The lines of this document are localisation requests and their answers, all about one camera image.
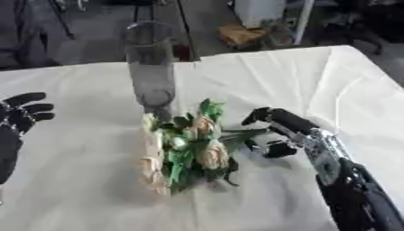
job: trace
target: flower bouquet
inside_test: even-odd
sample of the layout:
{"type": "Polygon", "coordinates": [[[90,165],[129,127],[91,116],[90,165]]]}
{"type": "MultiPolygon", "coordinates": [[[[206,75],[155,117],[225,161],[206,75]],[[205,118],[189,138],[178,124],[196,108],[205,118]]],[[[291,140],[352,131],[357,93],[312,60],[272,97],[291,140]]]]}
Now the flower bouquet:
{"type": "Polygon", "coordinates": [[[224,179],[233,186],[230,174],[238,170],[232,152],[240,143],[268,129],[223,130],[220,118],[223,103],[209,99],[200,103],[195,115],[159,121],[154,115],[143,117],[146,155],[139,163],[141,181],[161,195],[181,192],[202,180],[224,179]]]}

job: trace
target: office chair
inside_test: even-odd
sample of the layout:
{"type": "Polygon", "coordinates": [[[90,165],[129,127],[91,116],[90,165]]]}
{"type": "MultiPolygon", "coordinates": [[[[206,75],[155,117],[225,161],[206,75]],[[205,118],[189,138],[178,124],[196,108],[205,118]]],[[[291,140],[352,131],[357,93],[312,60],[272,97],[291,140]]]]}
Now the office chair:
{"type": "Polygon", "coordinates": [[[354,45],[354,41],[368,42],[376,47],[374,54],[382,52],[382,46],[373,38],[364,26],[363,12],[373,4],[373,0],[335,0],[338,6],[336,11],[342,17],[341,22],[329,23],[315,34],[314,43],[343,38],[346,43],[354,45]]]}

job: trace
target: floor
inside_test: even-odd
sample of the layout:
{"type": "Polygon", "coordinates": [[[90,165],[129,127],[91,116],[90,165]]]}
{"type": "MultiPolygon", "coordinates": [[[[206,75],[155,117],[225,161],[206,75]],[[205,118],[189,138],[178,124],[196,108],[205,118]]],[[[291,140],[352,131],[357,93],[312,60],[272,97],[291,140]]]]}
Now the floor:
{"type": "MultiPolygon", "coordinates": [[[[75,6],[75,1],[68,1],[68,11],[65,18],[71,31],[76,35],[70,40],[64,35],[60,24],[55,20],[52,11],[46,6],[47,0],[35,1],[36,10],[41,12],[42,23],[51,31],[50,55],[63,65],[123,61],[122,34],[124,28],[132,22],[133,8],[128,5],[103,5],[100,0],[90,0],[87,11],[81,12],[75,6]]],[[[160,6],[157,10],[158,19],[179,24],[174,0],[167,0],[168,5],[160,6]]],[[[217,27],[229,23],[237,23],[238,19],[226,7],[227,0],[187,0],[183,1],[187,11],[188,23],[193,31],[193,38],[200,56],[215,55],[231,52],[217,39],[217,27]]],[[[369,48],[359,44],[368,57],[386,71],[394,80],[404,87],[404,44],[389,44],[384,42],[384,53],[375,56],[368,52],[369,48]]]]}

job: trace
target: white table cover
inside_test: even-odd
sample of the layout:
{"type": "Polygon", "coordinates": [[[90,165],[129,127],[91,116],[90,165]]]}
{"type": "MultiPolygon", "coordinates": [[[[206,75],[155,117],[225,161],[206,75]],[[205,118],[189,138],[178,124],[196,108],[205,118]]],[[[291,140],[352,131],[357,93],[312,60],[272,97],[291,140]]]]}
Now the white table cover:
{"type": "MultiPolygon", "coordinates": [[[[404,212],[404,91],[359,51],[218,55],[178,63],[176,80],[180,111],[224,101],[227,126],[274,106],[337,131],[404,212]]],[[[241,149],[240,188],[219,181],[172,198],[144,189],[142,110],[125,63],[0,73],[0,98],[28,91],[47,92],[57,116],[24,137],[0,230],[336,230],[303,152],[271,161],[241,149]]]]}

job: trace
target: white cabinet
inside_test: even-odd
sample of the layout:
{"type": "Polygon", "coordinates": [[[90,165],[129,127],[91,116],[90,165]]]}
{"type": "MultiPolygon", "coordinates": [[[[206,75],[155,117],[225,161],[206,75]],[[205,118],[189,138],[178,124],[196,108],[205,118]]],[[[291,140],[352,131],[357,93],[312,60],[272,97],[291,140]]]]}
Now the white cabinet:
{"type": "Polygon", "coordinates": [[[260,27],[262,20],[280,19],[286,0],[235,0],[235,13],[247,28],[260,27]]]}

